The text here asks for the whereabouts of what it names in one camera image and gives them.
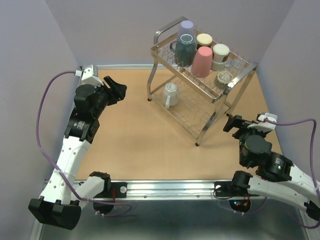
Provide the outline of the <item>purple plastic cup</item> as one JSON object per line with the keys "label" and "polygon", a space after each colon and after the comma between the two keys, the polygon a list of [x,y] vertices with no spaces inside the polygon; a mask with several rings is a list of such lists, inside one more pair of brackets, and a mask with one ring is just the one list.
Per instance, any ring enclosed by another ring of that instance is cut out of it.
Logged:
{"label": "purple plastic cup", "polygon": [[180,39],[182,35],[191,35],[193,38],[195,37],[194,23],[189,20],[183,20],[177,31],[177,39]]}

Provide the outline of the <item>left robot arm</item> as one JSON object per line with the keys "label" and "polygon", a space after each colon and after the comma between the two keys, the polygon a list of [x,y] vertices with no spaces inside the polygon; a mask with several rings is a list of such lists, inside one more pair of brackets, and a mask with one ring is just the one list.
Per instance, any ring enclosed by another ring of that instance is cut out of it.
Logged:
{"label": "left robot arm", "polygon": [[111,177],[94,171],[78,188],[73,188],[81,162],[99,129],[99,117],[107,106],[122,101],[127,86],[111,77],[92,83],[81,82],[75,90],[74,108],[64,132],[62,148],[54,170],[38,198],[30,200],[28,209],[42,224],[72,230],[78,224],[83,208],[94,197],[111,195],[107,202],[109,213],[116,204],[116,190]]}

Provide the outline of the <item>metal wire dish rack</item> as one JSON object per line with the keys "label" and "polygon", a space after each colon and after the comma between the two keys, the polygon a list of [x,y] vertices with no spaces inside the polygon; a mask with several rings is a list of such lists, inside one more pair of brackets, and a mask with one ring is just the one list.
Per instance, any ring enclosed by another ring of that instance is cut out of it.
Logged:
{"label": "metal wire dish rack", "polygon": [[240,98],[254,76],[258,64],[245,62],[244,69],[234,76],[226,89],[215,85],[216,71],[211,71],[206,78],[198,78],[191,73],[189,66],[178,66],[174,53],[170,51],[177,34],[160,40],[161,34],[177,29],[187,20],[181,16],[157,30],[150,49],[153,67],[147,81],[147,100],[156,101],[162,107],[166,84],[173,83],[178,87],[178,102],[166,111],[177,120],[194,138],[198,147],[208,131],[222,116],[232,114]]}

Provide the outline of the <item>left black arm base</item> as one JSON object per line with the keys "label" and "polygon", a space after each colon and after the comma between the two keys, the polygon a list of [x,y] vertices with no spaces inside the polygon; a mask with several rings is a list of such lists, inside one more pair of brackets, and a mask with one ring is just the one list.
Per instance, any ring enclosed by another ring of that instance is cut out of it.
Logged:
{"label": "left black arm base", "polygon": [[103,186],[101,191],[95,191],[92,198],[124,199],[127,197],[127,190],[127,182],[111,181],[106,186]]}

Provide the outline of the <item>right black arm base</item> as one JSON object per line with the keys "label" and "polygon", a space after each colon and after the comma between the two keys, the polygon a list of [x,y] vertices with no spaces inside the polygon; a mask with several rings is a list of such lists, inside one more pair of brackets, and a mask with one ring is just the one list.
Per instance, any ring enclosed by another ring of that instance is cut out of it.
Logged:
{"label": "right black arm base", "polygon": [[251,197],[259,197],[258,194],[249,193],[248,185],[236,186],[231,180],[219,180],[213,183],[214,188],[212,189],[210,196],[218,200],[245,200]]}

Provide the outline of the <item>small grey metal cup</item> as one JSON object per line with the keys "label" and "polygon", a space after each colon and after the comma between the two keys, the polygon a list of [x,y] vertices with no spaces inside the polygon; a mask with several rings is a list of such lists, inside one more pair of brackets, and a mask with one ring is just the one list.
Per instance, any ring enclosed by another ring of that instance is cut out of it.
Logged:
{"label": "small grey metal cup", "polygon": [[227,85],[233,80],[233,75],[228,71],[221,71],[219,72],[215,79],[214,79],[214,85],[220,89],[223,90],[227,87]]}

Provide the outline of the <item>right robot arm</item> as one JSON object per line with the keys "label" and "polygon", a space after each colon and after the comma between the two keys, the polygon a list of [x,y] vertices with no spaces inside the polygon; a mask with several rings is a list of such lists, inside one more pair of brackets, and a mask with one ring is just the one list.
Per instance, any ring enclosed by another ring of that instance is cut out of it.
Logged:
{"label": "right robot arm", "polygon": [[294,206],[311,219],[320,219],[320,183],[304,173],[289,158],[272,151],[266,141],[268,133],[278,126],[278,117],[269,112],[260,113],[255,121],[240,115],[230,115],[223,131],[237,131],[233,137],[239,141],[239,164],[255,168],[255,175],[238,170],[230,182],[235,195],[259,195]]}

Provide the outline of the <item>steel-lined brown white cup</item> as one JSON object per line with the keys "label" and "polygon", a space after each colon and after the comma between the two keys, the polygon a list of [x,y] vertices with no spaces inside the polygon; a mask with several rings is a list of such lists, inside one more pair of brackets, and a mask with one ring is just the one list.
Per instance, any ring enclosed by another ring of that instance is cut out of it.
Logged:
{"label": "steel-lined brown white cup", "polygon": [[200,47],[212,47],[213,38],[210,34],[200,33],[195,39],[195,49],[198,50]]}

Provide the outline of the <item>red plastic cup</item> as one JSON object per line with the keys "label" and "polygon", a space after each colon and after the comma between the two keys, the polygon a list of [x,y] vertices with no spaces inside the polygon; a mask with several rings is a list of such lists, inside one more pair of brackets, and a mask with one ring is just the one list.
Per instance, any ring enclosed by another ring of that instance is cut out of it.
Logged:
{"label": "red plastic cup", "polygon": [[206,78],[211,71],[213,59],[213,51],[210,47],[202,46],[200,47],[193,59],[191,73],[193,76],[201,79]]}

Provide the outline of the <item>white ceramic mug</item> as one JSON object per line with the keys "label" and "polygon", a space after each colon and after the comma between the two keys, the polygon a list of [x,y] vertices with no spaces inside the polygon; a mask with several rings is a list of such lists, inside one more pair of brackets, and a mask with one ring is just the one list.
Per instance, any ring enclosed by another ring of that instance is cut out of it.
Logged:
{"label": "white ceramic mug", "polygon": [[169,82],[165,85],[162,100],[166,109],[178,103],[179,88],[175,83]]}

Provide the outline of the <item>grey ceramic mug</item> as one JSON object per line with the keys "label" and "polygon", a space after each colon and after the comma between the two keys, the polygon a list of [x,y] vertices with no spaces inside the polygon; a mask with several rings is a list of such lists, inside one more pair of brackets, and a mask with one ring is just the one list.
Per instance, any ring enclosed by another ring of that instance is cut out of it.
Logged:
{"label": "grey ceramic mug", "polygon": [[183,34],[176,41],[170,43],[170,51],[174,53],[174,62],[182,67],[189,67],[193,63],[196,54],[194,37],[190,34]]}

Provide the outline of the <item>clear glass cup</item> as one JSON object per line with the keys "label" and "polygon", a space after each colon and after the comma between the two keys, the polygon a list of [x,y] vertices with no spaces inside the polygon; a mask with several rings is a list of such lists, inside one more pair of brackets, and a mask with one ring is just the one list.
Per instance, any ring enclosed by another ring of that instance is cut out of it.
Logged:
{"label": "clear glass cup", "polygon": [[245,65],[246,65],[246,62],[243,59],[234,58],[231,61],[227,71],[229,73],[231,73],[231,75],[235,78],[239,73],[242,72],[242,70],[244,69]]}

